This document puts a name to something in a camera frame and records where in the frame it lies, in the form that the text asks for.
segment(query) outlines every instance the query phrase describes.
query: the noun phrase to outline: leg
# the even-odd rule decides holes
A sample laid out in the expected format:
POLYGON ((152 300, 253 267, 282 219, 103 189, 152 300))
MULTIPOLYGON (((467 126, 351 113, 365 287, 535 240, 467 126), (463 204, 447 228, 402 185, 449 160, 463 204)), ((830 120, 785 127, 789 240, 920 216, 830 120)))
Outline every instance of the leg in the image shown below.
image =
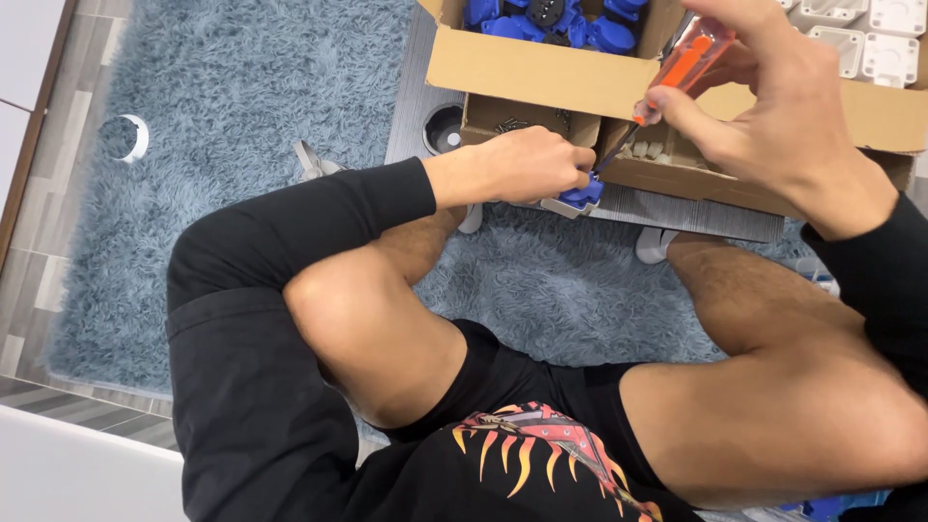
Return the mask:
POLYGON ((434 407, 467 353, 461 332, 409 288, 432 269, 464 209, 393 228, 304 269, 284 291, 303 338, 374 425, 399 427, 434 407))
POLYGON ((875 489, 928 477, 928 405, 863 319, 790 270, 680 234, 668 259, 731 359, 646 364, 619 388, 654 472, 706 508, 875 489))

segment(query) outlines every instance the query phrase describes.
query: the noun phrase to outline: flame graphic print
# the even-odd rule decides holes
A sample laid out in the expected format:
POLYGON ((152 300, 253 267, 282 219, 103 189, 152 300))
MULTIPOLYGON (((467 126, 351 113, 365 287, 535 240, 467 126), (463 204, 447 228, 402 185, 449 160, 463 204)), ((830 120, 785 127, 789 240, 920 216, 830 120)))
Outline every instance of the flame graphic print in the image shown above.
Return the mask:
POLYGON ((509 450, 513 444, 521 442, 518 447, 519 478, 508 497, 515 495, 525 485, 531 473, 531 460, 529 456, 532 447, 538 439, 548 443, 551 447, 551 456, 545 466, 548 484, 554 491, 554 466, 559 458, 566 453, 567 465, 571 476, 576 482, 576 463, 579 462, 596 476, 599 481, 599 491, 603 498, 608 494, 615 499, 619 508, 619 516, 624 516, 623 502, 631 505, 640 512, 638 522, 664 522, 661 510, 654 502, 638 502, 628 492, 628 482, 625 472, 619 464, 606 455, 602 440, 586 426, 574 419, 552 410, 547 404, 529 402, 519 406, 507 406, 490 413, 474 413, 461 424, 451 429, 454 440, 464 454, 467 447, 464 445, 464 436, 473 437, 478 432, 486 432, 483 446, 480 450, 480 480, 483 482, 483 464, 486 456, 496 441, 502 438, 500 454, 503 459, 503 471, 509 473, 509 450))

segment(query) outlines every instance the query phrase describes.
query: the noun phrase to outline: shaggy rug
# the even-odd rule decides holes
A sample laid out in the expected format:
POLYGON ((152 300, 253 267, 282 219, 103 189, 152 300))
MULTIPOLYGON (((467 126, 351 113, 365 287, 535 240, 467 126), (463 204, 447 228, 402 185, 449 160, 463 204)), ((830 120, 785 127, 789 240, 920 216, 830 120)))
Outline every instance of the shaggy rug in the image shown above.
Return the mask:
MULTIPOLYGON (((148 154, 114 161, 108 128, 71 241, 63 311, 45 360, 56 376, 170 394, 164 278, 175 238, 218 207, 295 182, 291 143, 352 167, 382 162, 411 0, 150 0, 122 40, 109 115, 148 123, 148 154)), ((638 227, 487 205, 416 288, 432 310, 478 320, 536 359, 589 365, 707 361, 666 265, 634 258, 638 227)), ((787 239, 758 247, 807 253, 787 239)))

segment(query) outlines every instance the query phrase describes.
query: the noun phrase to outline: person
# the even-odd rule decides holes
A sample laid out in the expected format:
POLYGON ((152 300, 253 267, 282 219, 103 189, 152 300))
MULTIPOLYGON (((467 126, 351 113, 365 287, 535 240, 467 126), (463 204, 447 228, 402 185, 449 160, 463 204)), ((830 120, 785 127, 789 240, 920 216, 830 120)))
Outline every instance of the person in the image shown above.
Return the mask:
POLYGON ((683 5, 740 40, 690 93, 737 82, 757 102, 723 123, 672 88, 649 100, 802 213, 844 302, 722 240, 649 232, 642 255, 730 358, 558 367, 432 314, 410 286, 466 205, 586 183, 593 151, 541 127, 239 202, 187 228, 167 274, 191 520, 682 522, 889 487, 842 520, 928 519, 928 222, 854 148, 832 49, 771 0, 683 5), (393 441, 359 469, 352 409, 393 441))

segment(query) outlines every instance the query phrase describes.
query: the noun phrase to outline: black long-sleeve shirt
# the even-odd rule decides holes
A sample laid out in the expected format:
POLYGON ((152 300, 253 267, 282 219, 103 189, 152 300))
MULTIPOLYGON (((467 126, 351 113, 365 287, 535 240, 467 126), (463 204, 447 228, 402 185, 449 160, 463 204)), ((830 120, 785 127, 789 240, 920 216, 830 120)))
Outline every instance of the black long-sleeve shirt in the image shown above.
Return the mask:
MULTIPOLYGON (((500 502, 461 476, 457 456, 442 446, 447 440, 393 445, 354 469, 351 412, 323 383, 281 291, 316 261, 434 212, 429 179, 411 159, 280 189, 207 215, 181 235, 168 269, 167 329, 192 520, 554 520, 573 505, 561 497, 539 511, 524 504, 531 495, 500 502)), ((928 278, 920 273, 928 267, 928 222, 903 195, 867 234, 825 242, 806 228, 804 239, 844 301, 866 318, 872 343, 928 397, 928 278)), ((599 508, 589 509, 573 515, 599 520, 599 508)), ((616 519, 612 509, 602 519, 616 519)), ((928 520, 926 510, 920 485, 894 491, 883 508, 848 515, 928 520)), ((623 517, 638 520, 628 511, 623 517)), ((676 507, 664 511, 664 522, 690 520, 676 507)))

